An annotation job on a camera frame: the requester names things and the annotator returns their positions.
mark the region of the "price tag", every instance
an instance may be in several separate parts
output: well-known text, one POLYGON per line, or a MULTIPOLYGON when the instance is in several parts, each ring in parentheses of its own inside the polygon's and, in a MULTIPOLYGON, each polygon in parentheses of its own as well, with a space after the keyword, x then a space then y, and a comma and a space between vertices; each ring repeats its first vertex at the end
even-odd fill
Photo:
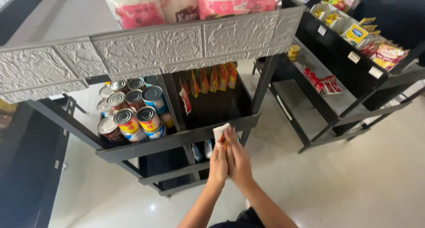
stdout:
POLYGON ((351 59, 354 63, 357 64, 357 62, 359 62, 360 60, 360 56, 358 56, 356 53, 354 53, 353 51, 351 51, 351 53, 348 55, 348 58, 351 59))
POLYGON ((284 103, 282 103, 282 100, 280 100, 279 95, 277 95, 276 98, 278 98, 278 101, 279 101, 280 105, 282 106, 282 109, 284 110, 285 114, 288 116, 288 118, 290 119, 290 121, 292 121, 292 117, 288 113, 288 110, 286 110, 286 108, 284 106, 284 103))
POLYGON ((381 77, 381 75, 383 74, 383 72, 382 72, 382 71, 380 71, 379 69, 377 69, 377 68, 375 68, 375 67, 372 67, 372 68, 369 70, 369 73, 370 73, 371 75, 373 75, 373 77, 375 77, 375 78, 377 78, 377 79, 379 79, 379 78, 381 77))
POLYGON ((319 29, 317 30, 317 32, 319 32, 319 34, 321 34, 323 36, 326 33, 326 29, 325 29, 325 27, 323 27, 323 25, 321 25, 319 27, 319 29))

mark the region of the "dark clothing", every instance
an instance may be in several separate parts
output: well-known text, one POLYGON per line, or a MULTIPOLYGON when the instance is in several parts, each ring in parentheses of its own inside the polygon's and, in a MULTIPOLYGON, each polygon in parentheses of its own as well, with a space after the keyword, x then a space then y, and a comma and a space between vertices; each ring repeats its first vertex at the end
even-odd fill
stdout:
POLYGON ((236 221, 227 221, 211 226, 210 228, 264 228, 263 223, 255 210, 250 207, 242 211, 236 221))

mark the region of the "tin can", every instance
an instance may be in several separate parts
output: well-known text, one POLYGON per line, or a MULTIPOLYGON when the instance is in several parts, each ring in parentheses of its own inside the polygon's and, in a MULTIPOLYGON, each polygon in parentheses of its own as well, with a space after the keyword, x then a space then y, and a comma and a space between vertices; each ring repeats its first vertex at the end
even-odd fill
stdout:
POLYGON ((114 93, 113 95, 109 96, 106 102, 112 108, 114 113, 117 113, 124 108, 130 108, 128 103, 125 101, 125 94, 123 92, 114 93))
POLYGON ((121 130, 127 133, 134 133, 140 128, 140 124, 130 108, 121 109, 114 115, 114 122, 121 130))
POLYGON ((139 109, 146 106, 145 102, 141 98, 141 90, 133 89, 127 95, 125 95, 125 101, 127 101, 130 108, 137 113, 139 109))
POLYGON ((142 107, 137 111, 136 118, 145 131, 154 131, 161 126, 161 119, 151 106, 142 107))
POLYGON ((114 81, 110 83, 110 88, 114 90, 114 92, 123 92, 124 94, 130 91, 127 87, 127 80, 114 81))
POLYGON ((109 85, 105 85, 99 90, 99 96, 103 99, 108 98, 113 93, 114 90, 112 90, 109 85))
POLYGON ((137 129, 134 133, 127 133, 126 131, 121 130, 121 133, 131 142, 131 143, 141 143, 149 141, 146 133, 142 128, 137 129))
POLYGON ((164 124, 161 123, 161 126, 158 129, 154 131, 145 131, 145 133, 149 137, 149 139, 156 139, 164 135, 167 135, 167 130, 165 129, 164 124))
POLYGON ((143 78, 143 81, 146 84, 146 87, 151 87, 153 85, 159 86, 159 78, 156 75, 146 76, 143 78))
POLYGON ((106 102, 106 99, 100 100, 100 102, 97 104, 97 110, 104 116, 109 117, 114 115, 114 111, 112 108, 108 105, 106 102))
POLYGON ((152 85, 145 88, 142 91, 141 97, 145 104, 154 107, 158 114, 163 114, 168 110, 162 88, 159 86, 152 85))
POLYGON ((105 117, 100 120, 97 125, 97 130, 100 134, 102 134, 105 138, 117 144, 125 144, 128 143, 125 136, 120 132, 120 128, 114 122, 113 117, 105 117))
POLYGON ((161 118, 161 120, 164 123, 164 125, 165 125, 166 128, 172 128, 172 127, 174 127, 173 117, 171 116, 171 113, 170 113, 169 110, 167 110, 163 114, 160 114, 159 117, 161 118))
POLYGON ((127 84, 128 89, 133 90, 133 89, 141 89, 143 90, 144 88, 146 88, 145 83, 143 82, 142 78, 137 78, 137 79, 132 79, 128 82, 127 84))

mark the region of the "hand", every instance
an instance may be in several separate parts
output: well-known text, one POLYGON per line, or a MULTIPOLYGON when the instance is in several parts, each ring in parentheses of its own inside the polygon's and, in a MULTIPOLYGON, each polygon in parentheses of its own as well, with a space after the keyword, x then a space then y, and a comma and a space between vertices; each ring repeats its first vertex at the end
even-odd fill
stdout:
POLYGON ((215 147, 210 158, 210 176, 208 177, 207 186, 221 191, 228 173, 229 167, 223 144, 221 142, 215 142, 215 147))
POLYGON ((235 128, 228 127, 224 131, 227 144, 227 163, 229 175, 240 190, 255 184, 252 178, 251 162, 245 149, 239 144, 235 128))

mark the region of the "pink packaging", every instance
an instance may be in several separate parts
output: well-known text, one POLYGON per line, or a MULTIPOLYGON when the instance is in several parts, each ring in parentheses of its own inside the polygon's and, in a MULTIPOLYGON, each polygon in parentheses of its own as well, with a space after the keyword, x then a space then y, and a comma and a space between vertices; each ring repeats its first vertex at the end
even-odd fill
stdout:
POLYGON ((106 0, 123 29, 165 24, 160 0, 106 0))
POLYGON ((199 19, 198 0, 161 0, 167 23, 199 19))
POLYGON ((198 0, 199 19, 247 14, 252 7, 252 0, 198 0))
POLYGON ((276 10, 279 0, 252 0, 251 12, 269 12, 276 10))

